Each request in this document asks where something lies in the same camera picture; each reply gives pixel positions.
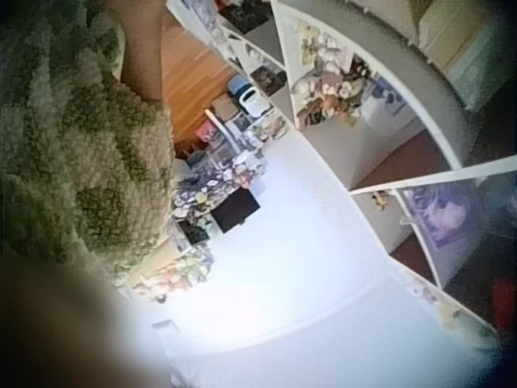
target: picture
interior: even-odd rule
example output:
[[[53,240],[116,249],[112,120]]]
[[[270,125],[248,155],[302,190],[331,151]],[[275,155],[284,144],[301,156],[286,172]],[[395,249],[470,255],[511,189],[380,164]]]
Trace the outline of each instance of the picture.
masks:
[[[481,202],[470,181],[406,189],[404,196],[435,250],[468,238],[481,221]]]

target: shelf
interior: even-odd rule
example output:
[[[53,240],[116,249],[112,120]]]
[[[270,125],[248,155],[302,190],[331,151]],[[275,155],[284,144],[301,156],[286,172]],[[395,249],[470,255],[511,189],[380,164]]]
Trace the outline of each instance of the shelf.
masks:
[[[446,79],[416,48],[375,16],[345,2],[282,0],[276,8],[331,34],[379,71],[424,123],[448,165],[463,166],[476,133]]]
[[[278,110],[282,112],[282,114],[290,123],[294,123],[288,85],[284,85],[282,89],[269,97],[269,100],[274,107],[278,108]]]
[[[408,289],[408,286],[412,289],[410,292],[418,298],[421,298],[422,301],[426,302],[429,306],[429,301],[425,300],[426,298],[424,295],[426,294],[422,290],[418,293],[418,295],[414,294],[414,286],[416,284],[420,284],[420,289],[425,287],[429,293],[435,298],[436,301],[439,301],[438,305],[429,306],[431,307],[436,313],[441,315],[440,320],[442,321],[442,325],[448,328],[448,332],[453,334],[455,333],[455,329],[457,328],[456,324],[459,324],[460,333],[461,329],[467,329],[467,332],[473,333],[473,328],[479,329],[478,335],[480,336],[479,340],[481,342],[479,344],[483,344],[483,340],[486,340],[486,336],[490,336],[493,340],[492,344],[495,344],[497,346],[498,342],[498,332],[494,328],[492,324],[490,324],[489,320],[483,319],[479,314],[472,311],[468,306],[463,305],[461,302],[456,300],[454,297],[449,295],[448,293],[445,293],[443,290],[438,289],[436,285],[432,284],[430,281],[428,281],[426,278],[422,277],[420,274],[416,273],[411,268],[408,268],[406,265],[401,264],[396,259],[389,261],[392,268],[393,268],[393,275],[394,277],[401,282],[401,285],[405,286],[406,289]],[[446,316],[443,316],[441,314],[440,308],[436,308],[438,306],[444,306],[445,308],[442,309],[443,312],[446,312]],[[463,312],[464,318],[467,318],[467,322],[464,321],[464,319],[461,319],[461,321],[458,322],[458,313],[457,312]],[[466,336],[466,339],[471,341],[473,339],[472,336]]]
[[[391,153],[354,190],[448,170],[442,151],[430,134],[422,131]]]
[[[351,127],[338,117],[332,117],[309,126],[303,135],[350,190],[371,171],[375,172],[379,163],[382,165],[383,160],[390,159],[393,151],[397,152],[423,130],[422,123],[414,119],[394,135],[385,137],[365,120]]]
[[[241,38],[254,49],[258,50],[262,55],[266,56],[270,61],[273,61],[278,67],[284,69],[284,56],[280,47],[280,40],[278,32],[276,31],[275,20],[271,19],[256,27],[254,30],[241,33],[230,21],[219,15],[221,28],[225,33],[234,34]]]
[[[400,223],[405,213],[396,198],[390,197],[382,211],[376,205],[371,193],[354,196],[354,200],[388,255],[413,233],[411,226]]]
[[[418,21],[432,0],[351,0],[387,23],[407,40],[418,43]]]
[[[358,188],[353,190],[353,196],[363,194],[365,192],[374,192],[379,190],[391,190],[394,188],[409,188],[415,186],[423,186],[425,184],[454,182],[463,179],[477,179],[488,175],[506,174],[517,169],[517,155],[507,158],[486,162],[476,166],[462,168],[461,170],[452,170],[441,172],[433,175],[424,175],[413,179],[398,180],[395,182],[377,184],[366,188]]]
[[[414,233],[410,234],[410,236],[391,253],[391,257],[418,273],[429,283],[436,285],[427,257]]]

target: shelving unit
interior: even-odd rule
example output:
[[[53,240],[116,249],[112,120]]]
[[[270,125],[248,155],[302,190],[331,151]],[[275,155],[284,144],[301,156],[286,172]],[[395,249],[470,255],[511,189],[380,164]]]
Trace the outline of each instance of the shelving unit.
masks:
[[[407,105],[396,114],[388,114],[379,100],[368,97],[354,125],[334,116],[304,129],[303,136],[351,191],[389,262],[492,328],[491,287],[497,274],[492,274],[494,268],[487,261],[491,255],[487,247],[501,247],[501,256],[515,266],[515,255],[503,249],[505,243],[481,231],[466,242],[437,250],[421,224],[401,224],[403,217],[415,219],[405,190],[466,179],[476,187],[487,176],[517,171],[517,155],[508,147],[511,139],[515,141],[511,126],[515,114],[497,109],[513,89],[508,86],[495,95],[488,112],[472,115],[444,75],[419,51],[418,21],[433,1],[271,0],[274,18],[246,34],[228,20],[218,20],[227,37],[236,36],[285,71],[286,85],[268,98],[292,127],[305,102],[292,87],[313,70],[312,64],[301,62],[299,22],[332,36],[397,91]],[[427,26],[432,20],[427,18]],[[230,65],[258,86],[250,75],[260,64],[247,62],[246,50],[234,42],[233,48],[243,69]],[[478,125],[483,115],[487,124]],[[372,192],[379,190],[391,194],[382,212],[372,200]],[[488,280],[479,277],[482,272],[491,274]]]
[[[221,27],[225,30],[225,33],[234,34],[247,44],[261,52],[264,56],[268,57],[271,61],[276,63],[281,69],[285,68],[284,55],[280,47],[280,41],[278,32],[276,31],[275,20],[269,20],[264,24],[261,24],[254,30],[242,34],[234,25],[222,16],[219,18]]]

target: white shelf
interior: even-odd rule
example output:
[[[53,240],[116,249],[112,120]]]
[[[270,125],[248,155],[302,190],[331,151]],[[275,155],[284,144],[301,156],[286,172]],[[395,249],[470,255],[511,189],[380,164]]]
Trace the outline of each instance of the white shelf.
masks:
[[[413,233],[411,226],[400,224],[405,213],[395,198],[390,197],[389,203],[382,211],[377,207],[370,193],[354,196],[354,200],[375,230],[388,255]]]
[[[418,178],[399,180],[397,182],[377,184],[368,188],[359,188],[351,192],[358,195],[365,192],[376,192],[379,190],[389,190],[392,188],[408,188],[423,186],[425,184],[454,182],[463,179],[483,178],[489,175],[506,174],[517,170],[517,155],[494,160],[492,162],[478,164],[476,166],[462,168],[461,170],[446,171],[439,174],[419,176]]]
[[[246,34],[242,34],[230,21],[220,15],[218,15],[218,20],[221,28],[227,35],[234,34],[261,52],[281,69],[285,68],[284,56],[282,55],[282,48],[280,47],[274,19],[268,20]]]
[[[422,132],[418,119],[391,136],[373,130],[365,120],[352,128],[333,117],[309,126],[303,134],[347,188],[353,188],[399,146]]]
[[[351,0],[371,12],[377,18],[387,23],[395,31],[403,35],[414,44],[418,43],[418,21],[414,17],[415,12],[421,13],[422,5],[429,4],[432,0]]]
[[[460,169],[476,133],[445,78],[390,27],[356,6],[332,0],[282,0],[278,13],[339,39],[379,71],[411,106],[453,169]]]
[[[444,293],[441,289],[436,287],[436,285],[433,285],[430,281],[428,281],[426,278],[420,276],[418,273],[413,271],[411,268],[406,267],[404,264],[399,263],[395,259],[391,259],[389,261],[391,264],[393,270],[395,273],[393,274],[395,278],[397,278],[399,281],[404,282],[404,280],[401,278],[402,276],[412,276],[413,278],[416,278],[423,282],[425,286],[433,291],[433,294],[436,297],[439,297],[442,299],[442,302],[450,303],[452,306],[455,306],[458,310],[463,310],[468,315],[472,316],[476,321],[478,321],[481,325],[489,329],[494,335],[498,334],[498,331],[492,326],[490,323],[485,321],[483,318],[481,318],[478,314],[470,310],[467,306],[461,304],[459,301],[457,301],[454,297],[451,297],[450,295]]]
[[[278,108],[284,115],[286,120],[294,125],[294,115],[292,114],[291,96],[289,94],[289,86],[287,83],[274,95],[268,97],[271,105]]]
[[[215,48],[213,49],[213,52],[218,57],[225,60],[225,58],[221,55],[221,53],[218,50],[216,50]],[[230,61],[226,61],[226,62],[235,71],[237,71],[242,77],[246,78],[251,85],[257,87],[260,90],[260,86],[254,81],[254,79],[252,77],[250,77],[250,75],[244,69],[239,68],[238,66],[236,66],[234,63],[232,63]],[[262,95],[264,96],[265,99],[267,99],[269,101],[269,103],[274,108],[277,108],[280,111],[282,116],[284,116],[284,119],[288,122],[289,127],[294,129],[294,116],[293,116],[292,105],[291,105],[291,97],[289,94],[289,87],[288,87],[287,83],[284,86],[282,86],[282,88],[280,90],[278,90],[274,95],[267,96],[264,93],[262,93]]]

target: clutter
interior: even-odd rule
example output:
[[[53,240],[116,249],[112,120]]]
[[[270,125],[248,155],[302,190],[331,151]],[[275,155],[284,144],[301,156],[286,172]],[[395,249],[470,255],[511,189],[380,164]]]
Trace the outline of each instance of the clutter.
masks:
[[[360,117],[362,94],[372,71],[347,47],[317,28],[299,23],[301,63],[313,70],[298,80],[291,89],[302,96],[304,107],[296,115],[296,126],[303,129],[333,116],[353,126]]]

